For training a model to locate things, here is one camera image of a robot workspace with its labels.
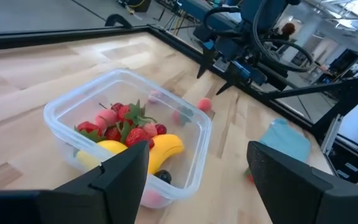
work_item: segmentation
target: black cable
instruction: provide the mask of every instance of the black cable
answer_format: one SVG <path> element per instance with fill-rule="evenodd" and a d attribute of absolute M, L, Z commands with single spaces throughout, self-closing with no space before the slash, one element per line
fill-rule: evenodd
<path fill-rule="evenodd" d="M 160 17 L 159 17 L 158 19 L 153 17 L 153 19 L 155 19 L 156 21 L 159 21 L 159 22 L 160 22 L 162 16 L 164 15 L 164 13 L 165 13 L 165 7 L 162 9 L 162 12 L 161 12 L 161 14 L 160 14 Z"/>
<path fill-rule="evenodd" d="M 258 36 L 258 23 L 259 23 L 259 17 L 260 14 L 262 12 L 262 9 L 264 8 L 264 6 L 266 5 L 267 0 L 262 0 L 262 2 L 260 3 L 260 6 L 255 14 L 254 17 L 254 21 L 252 23 L 252 36 L 254 38 L 254 41 L 256 43 L 257 48 L 266 56 L 266 59 L 271 61 L 272 63 L 276 64 L 276 66 L 287 69 L 289 71 L 294 71 L 294 72 L 307 72 L 308 70 L 311 69 L 311 65 L 313 64 L 313 58 L 311 57 L 311 55 L 303 48 L 301 48 L 299 45 L 291 43 L 289 41 L 286 40 L 273 40 L 273 39 L 265 39 L 264 42 L 272 42 L 272 43 L 279 43 L 279 44 L 283 44 L 283 45 L 289 45 L 297 50 L 299 50 L 301 53 L 303 53 L 306 58 L 308 59 L 310 66 L 309 67 L 292 67 L 289 65 L 285 65 L 283 63 L 281 63 L 280 61 L 278 61 L 277 59 L 273 58 L 271 56 L 271 54 L 268 52 L 268 50 L 263 46 L 261 40 L 259 39 Z"/>
<path fill-rule="evenodd" d="M 323 99 L 327 102 L 327 104 L 332 108 L 332 107 L 334 107 L 333 105 L 331 105 L 329 102 L 328 102 L 328 100 L 326 99 L 326 96 L 324 95 L 324 93 L 320 93 L 322 96 L 321 97 L 323 97 Z"/>
<path fill-rule="evenodd" d="M 185 15 L 183 16 L 183 19 L 180 21 L 178 32 L 176 35 L 179 35 L 180 27 L 183 25 L 183 21 L 186 19 L 186 15 L 187 15 L 187 13 L 185 13 Z"/>
<path fill-rule="evenodd" d="M 309 120 L 311 120 L 311 116 L 310 116 L 308 110 L 306 109 L 305 105 L 303 104 L 301 98 L 299 96 L 296 96 L 296 97 L 298 98 L 299 103 L 301 103 L 301 106 L 302 106 L 303 110 L 306 112 L 306 115 L 308 116 Z"/>
<path fill-rule="evenodd" d="M 99 19 L 103 20 L 104 22 L 106 22 L 106 19 L 97 15 L 97 13 L 95 13 L 94 11 L 92 11 L 91 9 L 88 9 L 87 7 L 85 7 L 84 5 L 82 5 L 81 3 L 77 2 L 76 0 L 71 0 L 73 3 L 79 5 L 80 7 L 82 7 L 83 9 L 87 10 L 88 12 L 92 13 L 94 16 L 98 17 Z"/>
<path fill-rule="evenodd" d="M 164 29 L 166 29 L 166 27 L 168 27 L 168 24 L 171 22 L 171 20 L 175 17 L 176 15 L 172 15 L 172 17 L 168 20 L 168 22 L 165 24 Z"/>
<path fill-rule="evenodd" d="M 194 27 L 197 27 L 198 25 L 196 24 L 196 20 L 193 18 L 193 21 L 190 21 L 189 20 L 189 22 L 187 23 L 187 24 L 189 24 L 190 22 L 192 22 L 194 25 Z M 187 36 L 190 38 L 190 40 L 191 41 L 193 41 L 193 42 L 196 42 L 197 43 L 197 40 L 194 40 L 193 39 L 193 37 L 192 37 L 192 35 L 189 33 L 189 29 L 187 29 Z"/>
<path fill-rule="evenodd" d="M 235 36 L 240 37 L 241 35 L 239 33 L 237 33 L 237 32 L 227 31 L 227 30 L 218 31 L 218 30 L 212 29 L 208 25 L 208 23 L 207 23 L 208 17 L 211 16 L 212 14 L 219 13 L 219 12 L 229 12 L 229 13 L 241 12 L 241 9 L 239 9 L 238 7 L 216 7 L 216 8 L 213 8 L 213 9 L 209 10 L 205 14 L 204 19 L 203 19 L 203 24 L 204 24 L 205 28 L 207 28 L 213 34 L 220 35 L 222 37 L 235 37 Z"/>

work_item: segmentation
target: green strawberry leaf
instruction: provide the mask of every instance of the green strawberry leaf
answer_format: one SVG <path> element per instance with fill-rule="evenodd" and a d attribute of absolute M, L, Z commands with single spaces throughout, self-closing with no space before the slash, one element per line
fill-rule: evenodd
<path fill-rule="evenodd" d="M 158 123 L 158 122 L 157 122 L 154 118 L 152 118 L 152 117 L 146 117 L 146 116 L 144 116 L 143 119 L 150 119 L 150 120 L 152 120 L 154 123 Z"/>
<path fill-rule="evenodd" d="M 128 121 L 124 121 L 124 125 L 122 126 L 122 129 L 120 131 L 120 133 L 121 133 L 120 142 L 121 143 L 125 144 L 125 140 L 127 139 L 127 136 L 130 131 L 131 131 L 131 126 L 129 125 Z"/>
<path fill-rule="evenodd" d="M 121 129 L 121 121 L 116 122 L 116 127 L 118 129 L 118 131 L 121 133 L 122 129 Z"/>
<path fill-rule="evenodd" d="M 137 120 L 137 125 L 139 125 L 139 126 L 144 126 L 145 124 L 147 124 L 146 121 L 144 121 L 144 120 L 142 120 L 142 119 L 138 119 L 138 120 Z"/>
<path fill-rule="evenodd" d="M 191 109 L 188 109 L 188 108 L 181 108 L 180 110 L 183 114 L 189 116 L 189 117 L 192 117 L 193 116 L 193 111 Z"/>
<path fill-rule="evenodd" d="M 246 172 L 244 173 L 245 176 L 249 176 L 251 175 L 251 170 L 249 169 L 249 167 L 247 168 Z"/>
<path fill-rule="evenodd" d="M 138 125 L 139 118 L 138 118 L 138 117 L 134 117 L 134 118 L 131 119 L 131 121 L 132 121 L 134 124 Z"/>
<path fill-rule="evenodd" d="M 140 115 L 140 107 L 130 104 L 130 111 L 124 115 L 125 119 L 134 119 L 136 116 Z"/>
<path fill-rule="evenodd" d="M 93 130 L 90 133 L 87 133 L 85 130 L 82 131 L 78 131 L 76 130 L 78 133 L 80 133 L 81 135 L 83 135 L 84 137 L 88 138 L 91 141 L 94 141 L 96 143 L 106 140 L 106 138 L 104 136 L 99 136 L 98 135 L 98 130 Z"/>

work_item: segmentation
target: pink ball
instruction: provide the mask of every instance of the pink ball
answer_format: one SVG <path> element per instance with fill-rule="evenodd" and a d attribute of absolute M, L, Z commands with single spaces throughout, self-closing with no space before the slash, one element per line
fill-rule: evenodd
<path fill-rule="evenodd" d="M 116 124 L 117 121 L 117 113 L 109 109 L 100 111 L 94 118 L 94 123 L 102 129 Z"/>
<path fill-rule="evenodd" d="M 164 198 L 156 191 L 147 189 L 143 192 L 142 205 L 150 208 L 159 208 L 164 203 Z"/>
<path fill-rule="evenodd" d="M 208 112 L 210 109 L 212 109 L 212 102 L 208 98 L 202 98 L 198 102 L 197 108 L 204 112 Z"/>
<path fill-rule="evenodd" d="M 163 96 L 162 92 L 160 92 L 158 90 L 152 90 L 152 91 L 150 91 L 149 97 L 147 99 L 151 103 L 156 103 L 156 102 L 158 102 L 158 99 L 162 98 L 162 96 Z"/>
<path fill-rule="evenodd" d="M 153 123 L 145 124 L 143 130 L 147 132 L 151 138 L 157 135 L 157 128 L 155 128 L 155 124 Z"/>

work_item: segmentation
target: person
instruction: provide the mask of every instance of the person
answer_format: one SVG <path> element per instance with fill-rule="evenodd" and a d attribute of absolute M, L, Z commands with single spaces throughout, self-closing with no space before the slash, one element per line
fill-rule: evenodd
<path fill-rule="evenodd" d="M 278 39 L 278 40 L 290 40 L 290 36 L 296 31 L 295 25 L 291 22 L 287 22 L 282 28 L 281 28 L 281 34 L 275 33 L 270 35 L 270 39 Z M 273 43 L 274 46 L 276 46 L 277 49 L 279 49 L 283 44 L 280 43 Z"/>

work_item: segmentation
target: blue cloth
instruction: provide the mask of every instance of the blue cloth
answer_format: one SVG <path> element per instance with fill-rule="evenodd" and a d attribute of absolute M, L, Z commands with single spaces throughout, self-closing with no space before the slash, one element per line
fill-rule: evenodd
<path fill-rule="evenodd" d="M 301 162 L 306 162 L 311 148 L 309 140 L 282 118 L 273 121 L 259 142 Z"/>

